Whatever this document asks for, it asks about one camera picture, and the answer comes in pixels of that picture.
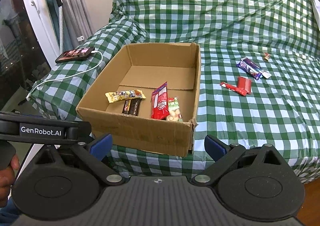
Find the person's left hand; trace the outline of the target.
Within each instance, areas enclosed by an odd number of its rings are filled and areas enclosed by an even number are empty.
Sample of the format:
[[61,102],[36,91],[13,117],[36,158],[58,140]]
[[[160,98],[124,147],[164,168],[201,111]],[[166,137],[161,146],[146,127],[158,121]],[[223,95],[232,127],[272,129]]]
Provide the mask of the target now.
[[0,207],[3,208],[7,205],[8,196],[11,191],[11,186],[15,181],[15,171],[20,168],[20,161],[15,154],[11,159],[10,165],[0,171]]

